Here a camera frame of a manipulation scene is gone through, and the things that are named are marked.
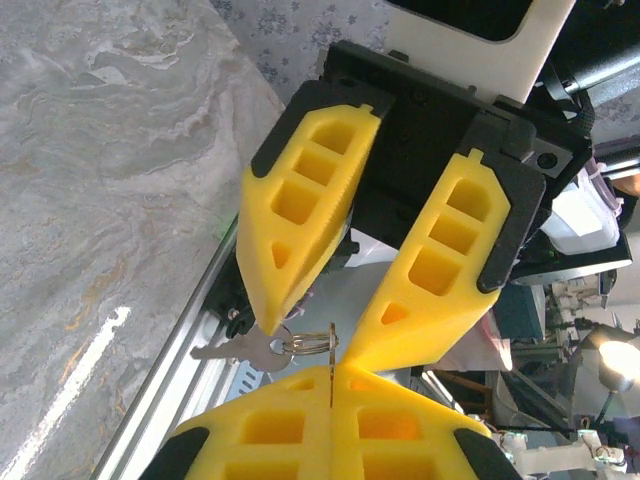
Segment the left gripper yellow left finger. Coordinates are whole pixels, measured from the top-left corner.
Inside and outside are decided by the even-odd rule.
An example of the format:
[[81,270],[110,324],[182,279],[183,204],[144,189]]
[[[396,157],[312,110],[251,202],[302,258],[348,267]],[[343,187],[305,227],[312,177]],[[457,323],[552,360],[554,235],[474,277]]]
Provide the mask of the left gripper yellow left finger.
[[180,424],[143,480],[328,480],[330,380],[309,367]]

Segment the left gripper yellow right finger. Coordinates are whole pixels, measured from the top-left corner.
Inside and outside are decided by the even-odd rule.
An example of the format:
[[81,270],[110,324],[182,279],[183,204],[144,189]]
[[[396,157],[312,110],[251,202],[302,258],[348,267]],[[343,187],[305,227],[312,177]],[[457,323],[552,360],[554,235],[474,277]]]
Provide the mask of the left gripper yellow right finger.
[[521,480],[479,421],[355,366],[339,365],[332,480]]

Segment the silver key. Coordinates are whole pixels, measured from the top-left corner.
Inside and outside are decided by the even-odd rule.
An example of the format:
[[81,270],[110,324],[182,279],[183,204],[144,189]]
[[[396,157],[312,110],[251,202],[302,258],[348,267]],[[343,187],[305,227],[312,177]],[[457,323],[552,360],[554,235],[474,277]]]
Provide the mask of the silver key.
[[280,326],[274,335],[267,335],[259,326],[254,325],[246,334],[220,345],[194,347],[190,355],[195,360],[236,359],[248,361],[252,368],[274,373],[289,365],[292,353],[285,350],[285,344],[293,339],[291,332]]

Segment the grey metal panel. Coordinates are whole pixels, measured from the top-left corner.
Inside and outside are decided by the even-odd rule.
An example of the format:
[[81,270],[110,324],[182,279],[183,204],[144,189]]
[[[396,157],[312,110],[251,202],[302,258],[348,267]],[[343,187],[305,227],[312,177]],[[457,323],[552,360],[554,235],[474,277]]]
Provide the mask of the grey metal panel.
[[379,287],[391,263],[344,268],[322,275],[302,305],[303,313],[287,322],[292,333],[328,332],[335,326],[336,354],[344,354],[356,325]]

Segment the teal equipment box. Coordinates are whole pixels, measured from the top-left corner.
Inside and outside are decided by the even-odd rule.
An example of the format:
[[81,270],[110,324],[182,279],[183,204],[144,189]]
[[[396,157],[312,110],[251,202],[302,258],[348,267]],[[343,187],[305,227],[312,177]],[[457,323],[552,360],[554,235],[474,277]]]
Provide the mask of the teal equipment box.
[[544,339],[546,297],[541,285],[507,284],[492,311],[502,338]]

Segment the white background equipment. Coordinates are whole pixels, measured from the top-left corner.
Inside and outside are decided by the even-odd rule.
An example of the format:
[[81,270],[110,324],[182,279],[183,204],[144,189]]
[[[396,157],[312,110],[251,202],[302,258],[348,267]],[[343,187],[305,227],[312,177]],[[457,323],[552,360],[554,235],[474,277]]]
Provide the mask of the white background equipment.
[[622,449],[602,444],[595,430],[579,430],[577,435],[569,445],[536,448],[529,448],[527,435],[520,432],[496,431],[491,437],[524,480],[571,470],[594,473],[595,480],[640,480],[640,473],[627,472]]

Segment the bright desk lamp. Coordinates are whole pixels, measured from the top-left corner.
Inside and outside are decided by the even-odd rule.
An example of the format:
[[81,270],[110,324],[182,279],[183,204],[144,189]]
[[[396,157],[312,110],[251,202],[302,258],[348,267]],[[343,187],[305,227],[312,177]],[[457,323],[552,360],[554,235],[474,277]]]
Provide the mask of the bright desk lamp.
[[577,329],[578,343],[570,357],[568,392],[588,388],[625,393],[640,381],[640,347],[629,332],[603,324]]

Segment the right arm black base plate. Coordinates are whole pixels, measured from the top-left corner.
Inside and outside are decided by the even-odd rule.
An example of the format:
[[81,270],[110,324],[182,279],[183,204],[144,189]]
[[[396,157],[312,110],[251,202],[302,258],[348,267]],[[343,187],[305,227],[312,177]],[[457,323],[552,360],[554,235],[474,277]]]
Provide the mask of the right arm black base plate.
[[234,253],[224,261],[203,306],[221,320],[228,339],[245,335],[254,326],[255,315]]

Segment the aluminium mounting rail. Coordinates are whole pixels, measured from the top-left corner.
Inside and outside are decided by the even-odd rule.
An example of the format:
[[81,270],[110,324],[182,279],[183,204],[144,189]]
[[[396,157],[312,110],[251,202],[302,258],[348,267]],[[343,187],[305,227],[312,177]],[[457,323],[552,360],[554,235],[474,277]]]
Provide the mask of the aluminium mounting rail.
[[226,402],[240,363],[195,360],[190,351],[226,339],[225,326],[203,304],[235,236],[232,223],[90,480],[137,480],[178,425]]

